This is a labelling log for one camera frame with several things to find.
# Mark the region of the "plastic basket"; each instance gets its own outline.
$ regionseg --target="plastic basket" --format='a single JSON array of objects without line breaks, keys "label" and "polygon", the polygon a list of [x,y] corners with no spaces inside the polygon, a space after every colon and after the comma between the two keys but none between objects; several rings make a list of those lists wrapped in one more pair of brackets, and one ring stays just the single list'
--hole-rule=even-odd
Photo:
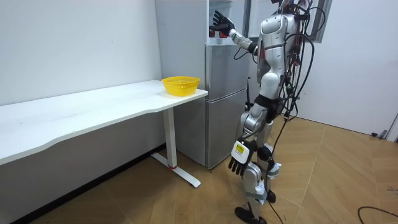
[{"label": "plastic basket", "polygon": [[199,78],[170,77],[162,79],[166,92],[173,96],[188,96],[195,92],[199,84]]}]

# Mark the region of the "wooden floor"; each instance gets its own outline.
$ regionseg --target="wooden floor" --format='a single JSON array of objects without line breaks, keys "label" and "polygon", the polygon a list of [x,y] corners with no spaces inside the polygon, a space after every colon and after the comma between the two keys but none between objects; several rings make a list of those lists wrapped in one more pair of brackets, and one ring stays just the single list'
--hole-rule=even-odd
[{"label": "wooden floor", "polygon": [[[281,123],[275,122],[273,138]],[[228,170],[229,159],[208,171],[177,157],[201,181],[199,188],[148,158],[34,223],[242,223],[233,211],[246,203],[243,186]],[[396,143],[297,118],[286,126],[275,160],[282,167],[272,181],[274,207],[286,224],[359,223],[356,212],[363,205],[398,213]],[[268,205],[261,213],[268,223],[279,223]],[[398,224],[374,210],[362,214],[368,224]]]}]

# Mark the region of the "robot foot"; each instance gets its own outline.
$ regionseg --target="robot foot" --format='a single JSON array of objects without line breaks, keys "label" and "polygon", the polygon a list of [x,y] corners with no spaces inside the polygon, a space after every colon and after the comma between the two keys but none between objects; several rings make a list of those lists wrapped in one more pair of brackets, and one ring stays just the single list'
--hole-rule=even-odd
[{"label": "robot foot", "polygon": [[260,217],[260,220],[255,220],[253,214],[243,207],[235,208],[235,215],[247,224],[267,224],[267,221]]},{"label": "robot foot", "polygon": [[276,195],[271,190],[268,191],[267,201],[269,201],[270,203],[275,203],[276,202]]}]

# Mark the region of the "table top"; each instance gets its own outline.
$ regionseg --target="table top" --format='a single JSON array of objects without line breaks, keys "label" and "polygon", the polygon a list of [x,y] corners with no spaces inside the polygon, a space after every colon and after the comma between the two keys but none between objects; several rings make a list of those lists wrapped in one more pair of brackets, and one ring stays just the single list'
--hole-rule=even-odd
[{"label": "table top", "polygon": [[0,165],[66,139],[204,97],[166,93],[158,80],[0,106]]}]

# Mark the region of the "refrigerator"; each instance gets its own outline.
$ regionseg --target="refrigerator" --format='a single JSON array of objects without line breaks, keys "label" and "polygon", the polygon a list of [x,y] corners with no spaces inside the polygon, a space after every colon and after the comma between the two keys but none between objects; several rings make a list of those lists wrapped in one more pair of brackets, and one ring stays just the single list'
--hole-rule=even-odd
[{"label": "refrigerator", "polygon": [[208,23],[215,9],[226,9],[228,3],[231,13],[236,9],[237,17],[238,10],[243,11],[243,2],[210,3],[156,0],[162,77],[197,77],[198,88],[209,92],[206,98],[174,108],[176,148],[209,169],[228,157],[236,140],[252,60],[251,55],[234,60],[239,47],[230,38],[208,35]]}]

